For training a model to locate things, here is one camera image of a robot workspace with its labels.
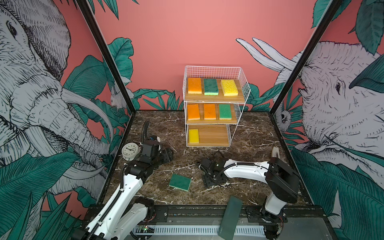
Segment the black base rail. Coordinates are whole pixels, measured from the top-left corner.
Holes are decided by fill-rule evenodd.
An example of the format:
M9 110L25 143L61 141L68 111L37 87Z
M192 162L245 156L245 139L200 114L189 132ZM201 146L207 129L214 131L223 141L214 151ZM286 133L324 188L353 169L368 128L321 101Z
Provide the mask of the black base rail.
M145 223L170 223L173 219L184 218L188 220L220 220L224 217L225 205L154 205L153 216ZM325 218L325 212L320 206L286 206L278 217L263 219L260 212L261 206L243 205L239 219L246 223L259 225L272 225L292 221L294 218Z

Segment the right black frame post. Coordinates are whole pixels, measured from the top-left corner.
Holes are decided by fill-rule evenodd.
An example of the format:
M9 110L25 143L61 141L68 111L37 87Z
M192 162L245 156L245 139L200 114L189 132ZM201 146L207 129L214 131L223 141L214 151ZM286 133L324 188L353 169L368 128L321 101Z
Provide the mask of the right black frame post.
M317 43L323 36L324 32L326 31L327 27L329 26L330 22L332 21L334 15L336 14L337 10L343 3L342 0L334 0L330 1L329 4L327 5L325 12L323 13L320 22L318 26L316 27L314 33L312 34L308 44L306 45L301 57L299 58L298 63L292 70L292 73L290 74L287 82L285 83L281 93L279 94L276 102L274 103L273 107L270 109L269 114L274 115L284 100L284 97L288 93L288 91L291 89L293 83L296 81L298 78L299 73L303 69L304 65L306 64L307 60L313 53Z

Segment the white round clock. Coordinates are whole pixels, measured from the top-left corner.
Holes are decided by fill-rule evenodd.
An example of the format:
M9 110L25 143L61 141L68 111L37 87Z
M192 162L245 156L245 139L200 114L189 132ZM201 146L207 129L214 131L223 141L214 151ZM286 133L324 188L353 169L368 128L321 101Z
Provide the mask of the white round clock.
M122 147L121 154L125 161L132 161L140 153L141 148L136 143L127 143Z

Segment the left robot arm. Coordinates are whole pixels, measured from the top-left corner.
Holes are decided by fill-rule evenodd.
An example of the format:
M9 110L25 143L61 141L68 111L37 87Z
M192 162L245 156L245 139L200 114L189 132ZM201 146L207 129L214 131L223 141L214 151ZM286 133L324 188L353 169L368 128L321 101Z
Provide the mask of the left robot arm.
M72 240L124 240L136 225L155 218L153 200L140 197L130 205L153 171L174 159L174 151L164 148L159 137L148 136L149 124L145 121L142 128L140 152L121 170L119 186L93 220L74 231Z

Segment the beige plastic clip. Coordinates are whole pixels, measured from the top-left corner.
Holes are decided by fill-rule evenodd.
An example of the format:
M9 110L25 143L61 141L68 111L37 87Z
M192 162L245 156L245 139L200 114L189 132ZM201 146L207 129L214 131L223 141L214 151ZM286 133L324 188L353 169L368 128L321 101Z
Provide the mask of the beige plastic clip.
M278 159L280 158L280 150L278 147L273 147L271 157Z

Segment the yellow sponge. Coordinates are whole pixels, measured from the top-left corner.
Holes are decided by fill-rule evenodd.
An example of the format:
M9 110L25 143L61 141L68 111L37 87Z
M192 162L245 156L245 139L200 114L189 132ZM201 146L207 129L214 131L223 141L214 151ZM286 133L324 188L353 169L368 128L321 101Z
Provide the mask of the yellow sponge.
M221 80L221 86L225 97L233 97L239 94L235 80Z
M200 142L199 130L198 129L189 129L189 143L198 144Z

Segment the dark green foreground sponge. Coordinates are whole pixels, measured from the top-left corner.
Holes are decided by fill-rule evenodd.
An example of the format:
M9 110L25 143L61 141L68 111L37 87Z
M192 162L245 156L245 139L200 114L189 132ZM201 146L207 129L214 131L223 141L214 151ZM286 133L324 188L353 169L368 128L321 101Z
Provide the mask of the dark green foreground sponge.
M224 240L232 240L239 221L243 202L231 196L218 231L218 236Z

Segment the left black frame post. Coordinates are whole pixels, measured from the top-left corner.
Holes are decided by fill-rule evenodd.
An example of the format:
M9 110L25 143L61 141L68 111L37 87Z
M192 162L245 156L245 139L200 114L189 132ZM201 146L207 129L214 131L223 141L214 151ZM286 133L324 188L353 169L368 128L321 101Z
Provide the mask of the left black frame post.
M111 71L111 74L114 78L114 80L116 81L117 83L117 86L119 88L119 90L121 91L122 95L123 95L123 98L128 106L128 109L129 111L132 113L132 114L135 114L136 113L136 110L135 110L135 107L127 93L127 89L122 81L122 78L121 78L121 75L118 71L118 68L117 68L117 65L111 55L111 52L108 48L108 45L106 44L106 41L105 41L105 38L104 36L102 35L102 32L97 24L97 21L94 17L94 14L93 12L91 11L91 7L90 7L90 4L88 1L85 1L85 0L77 0L77 5L79 6L80 10L81 10L81 13L102 53L102 56L104 58L104 60L106 61L107 63L107 66L109 67L110 71Z

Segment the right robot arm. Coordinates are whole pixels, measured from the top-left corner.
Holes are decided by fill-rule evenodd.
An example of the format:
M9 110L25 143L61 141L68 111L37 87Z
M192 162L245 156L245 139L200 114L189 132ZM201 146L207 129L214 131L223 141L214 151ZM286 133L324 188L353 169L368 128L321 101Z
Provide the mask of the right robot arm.
M295 204L299 197L300 176L280 159L279 149L274 148L272 157L266 162L241 162L224 158L201 159L197 163L203 171L206 188L223 186L228 179L240 178L267 184L271 193L256 216L266 223L283 220L283 208L287 203Z

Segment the orange sponge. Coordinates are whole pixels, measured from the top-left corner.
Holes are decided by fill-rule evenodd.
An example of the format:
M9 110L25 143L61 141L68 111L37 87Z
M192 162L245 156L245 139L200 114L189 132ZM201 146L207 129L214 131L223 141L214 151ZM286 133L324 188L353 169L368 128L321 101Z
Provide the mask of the orange sponge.
M188 78L188 94L202 94L201 78Z
M187 117L188 121L198 121L201 119L200 110L198 104L188 104L187 105Z
M215 104L204 104L204 120L216 120L216 105Z

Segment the black frame post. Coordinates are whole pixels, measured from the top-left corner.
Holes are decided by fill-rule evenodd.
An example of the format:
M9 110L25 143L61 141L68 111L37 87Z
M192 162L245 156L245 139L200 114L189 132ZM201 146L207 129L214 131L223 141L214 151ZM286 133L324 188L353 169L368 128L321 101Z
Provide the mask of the black frame post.
M111 52L108 48L108 45L106 44L106 41L105 41L105 38L104 36L102 35L102 32L97 24L97 21L94 17L94 14L93 12L91 11L91 7L90 7L90 4L88 1L85 1L85 0L77 0L77 5L79 6L80 10L81 10L81 13L102 53L102 56L104 58L104 60L106 61L107 63L107 66L109 67L110 71L111 71L111 74L114 78L114 80L116 81L117 83L117 86L119 88L119 90L121 91L122 95L123 95L123 98L128 106L128 109L129 111L132 113L132 114L135 114L136 113L136 110L135 110L135 107L127 93L127 89L122 81L122 78L121 78L121 75L118 71L118 68L117 68L117 65L111 55Z
M298 63L292 70L292 73L290 74L287 82L285 83L281 93L279 94L276 102L274 103L273 107L270 109L269 114L274 115L284 100L284 97L288 93L288 91L291 89L293 83L296 81L298 78L299 73L303 69L304 65L306 64L307 60L313 53L317 43L323 36L324 32L326 31L327 27L329 26L330 22L332 21L334 15L336 14L337 10L343 3L342 0L334 0L330 1L329 4L327 5L325 12L323 13L320 22L318 26L316 27L314 33L312 34L308 44L306 45L301 57L299 58Z

